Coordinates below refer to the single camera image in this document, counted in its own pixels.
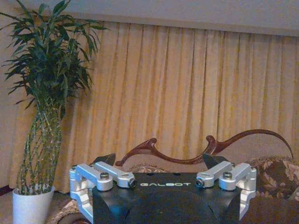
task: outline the hex screw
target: hex screw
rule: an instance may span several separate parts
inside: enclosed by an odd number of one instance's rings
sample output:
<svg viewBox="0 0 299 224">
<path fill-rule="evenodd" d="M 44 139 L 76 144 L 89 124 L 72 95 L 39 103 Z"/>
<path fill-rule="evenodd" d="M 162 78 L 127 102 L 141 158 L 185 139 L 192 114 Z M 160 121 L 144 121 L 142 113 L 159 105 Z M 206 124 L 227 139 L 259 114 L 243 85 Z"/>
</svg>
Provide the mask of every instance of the hex screw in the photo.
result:
<svg viewBox="0 0 299 224">
<path fill-rule="evenodd" d="M 222 174 L 222 176 L 223 176 L 223 178 L 225 178 L 225 179 L 232 179 L 233 174 L 232 174 L 231 172 L 224 172 L 224 173 Z"/>
<path fill-rule="evenodd" d="M 101 178 L 102 180 L 107 180 L 107 179 L 109 178 L 109 173 L 107 173 L 107 172 L 102 172 L 102 173 L 100 174 L 100 178 Z"/>
<path fill-rule="evenodd" d="M 205 185 L 205 182 L 202 179 L 196 180 L 196 185 L 200 188 L 202 188 Z"/>
<path fill-rule="evenodd" d="M 137 180 L 131 179 L 128 184 L 130 188 L 135 188 L 137 185 Z"/>
</svg>

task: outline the baseboard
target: baseboard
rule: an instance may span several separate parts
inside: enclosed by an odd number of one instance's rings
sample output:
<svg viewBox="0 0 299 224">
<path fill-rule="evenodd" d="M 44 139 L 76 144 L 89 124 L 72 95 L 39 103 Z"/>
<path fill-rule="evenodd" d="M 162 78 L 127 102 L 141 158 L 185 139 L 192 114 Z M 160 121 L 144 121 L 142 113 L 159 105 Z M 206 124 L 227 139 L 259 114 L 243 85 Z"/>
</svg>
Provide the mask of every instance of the baseboard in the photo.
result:
<svg viewBox="0 0 299 224">
<path fill-rule="evenodd" d="M 3 188 L 0 188 L 0 196 L 7 194 L 8 192 L 12 191 L 8 185 L 4 186 Z"/>
</svg>

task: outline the dark red wooden frame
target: dark red wooden frame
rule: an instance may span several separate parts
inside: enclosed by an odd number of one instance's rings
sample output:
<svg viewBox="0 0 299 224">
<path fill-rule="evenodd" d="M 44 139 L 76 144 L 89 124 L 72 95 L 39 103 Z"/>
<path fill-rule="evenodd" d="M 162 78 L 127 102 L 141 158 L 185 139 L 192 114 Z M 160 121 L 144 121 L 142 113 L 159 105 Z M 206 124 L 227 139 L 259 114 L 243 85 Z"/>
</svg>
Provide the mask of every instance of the dark red wooden frame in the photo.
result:
<svg viewBox="0 0 299 224">
<path fill-rule="evenodd" d="M 233 142 L 239 140 L 240 138 L 243 138 L 243 137 L 245 137 L 247 135 L 251 135 L 251 134 L 257 134 L 257 133 L 270 134 L 270 135 L 274 135 L 274 136 L 278 137 L 279 139 L 281 139 L 289 148 L 290 153 L 293 158 L 293 153 L 292 153 L 290 145 L 287 143 L 287 141 L 281 135 L 277 134 L 276 132 L 270 131 L 270 130 L 253 129 L 253 130 L 241 132 L 226 141 L 217 141 L 213 136 L 208 135 L 206 137 L 206 140 L 208 141 L 208 145 L 207 145 L 206 149 L 199 156 L 197 156 L 193 159 L 188 159 L 188 160 L 174 159 L 174 158 L 164 155 L 163 153 L 159 152 L 155 147 L 155 143 L 157 142 L 157 139 L 151 138 L 151 139 L 141 143 L 140 145 L 136 146 L 135 148 L 133 148 L 122 158 L 122 160 L 117 161 L 115 163 L 115 165 L 122 166 L 129 157 L 136 155 L 136 154 L 150 154 L 150 155 L 157 156 L 161 159 L 164 159 L 164 160 L 167 160 L 170 162 L 174 162 L 174 163 L 179 163 L 179 164 L 197 164 L 197 163 L 202 162 L 202 155 L 204 153 L 212 154 L 212 155 L 218 154 L 219 152 L 223 151 L 226 147 L 228 147 Z"/>
</svg>

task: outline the lucky bamboo plant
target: lucky bamboo plant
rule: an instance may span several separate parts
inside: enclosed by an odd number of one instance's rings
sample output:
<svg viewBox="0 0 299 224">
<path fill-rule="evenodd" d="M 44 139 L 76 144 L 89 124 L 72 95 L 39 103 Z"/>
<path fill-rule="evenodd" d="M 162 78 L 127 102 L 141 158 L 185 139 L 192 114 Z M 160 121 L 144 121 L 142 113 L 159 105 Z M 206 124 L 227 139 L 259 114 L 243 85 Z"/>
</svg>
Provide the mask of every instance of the lucky bamboo plant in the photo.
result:
<svg viewBox="0 0 299 224">
<path fill-rule="evenodd" d="M 52 11 L 46 4 L 38 11 L 28 10 L 16 1 L 23 10 L 21 16 L 0 13 L 14 20 L 5 26 L 13 28 L 9 47 L 15 47 L 6 61 L 5 75 L 6 79 L 20 78 L 9 94 L 24 88 L 30 100 L 27 107 L 36 108 L 17 178 L 19 194 L 35 195 L 52 188 L 67 99 L 76 96 L 78 89 L 90 89 L 88 64 L 99 43 L 95 29 L 105 28 L 94 20 L 61 14 L 71 0 L 59 2 Z M 47 16 L 43 16 L 44 10 L 49 10 Z M 78 41 L 80 37 L 86 40 L 86 47 Z"/>
</svg>

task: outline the brown patterned fabric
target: brown patterned fabric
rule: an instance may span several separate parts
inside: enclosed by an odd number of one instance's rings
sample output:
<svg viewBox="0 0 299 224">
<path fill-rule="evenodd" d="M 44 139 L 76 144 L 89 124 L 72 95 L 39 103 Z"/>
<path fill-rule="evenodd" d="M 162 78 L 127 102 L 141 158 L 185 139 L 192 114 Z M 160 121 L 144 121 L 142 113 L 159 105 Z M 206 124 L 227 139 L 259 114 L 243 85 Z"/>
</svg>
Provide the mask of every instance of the brown patterned fabric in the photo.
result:
<svg viewBox="0 0 299 224">
<path fill-rule="evenodd" d="M 138 164 L 134 165 L 127 170 L 128 172 L 132 173 L 168 173 L 169 170 L 163 169 L 159 166 L 152 165 L 152 164 Z"/>
<path fill-rule="evenodd" d="M 71 200 L 64 206 L 51 220 L 47 221 L 47 224 L 57 224 L 63 217 L 80 212 L 75 200 Z"/>
<path fill-rule="evenodd" d="M 288 200 L 299 201 L 299 187 L 293 192 L 293 194 L 289 197 Z"/>
<path fill-rule="evenodd" d="M 288 157 L 262 157 L 246 163 L 257 169 L 257 196 L 288 199 L 299 187 L 299 166 Z"/>
</svg>

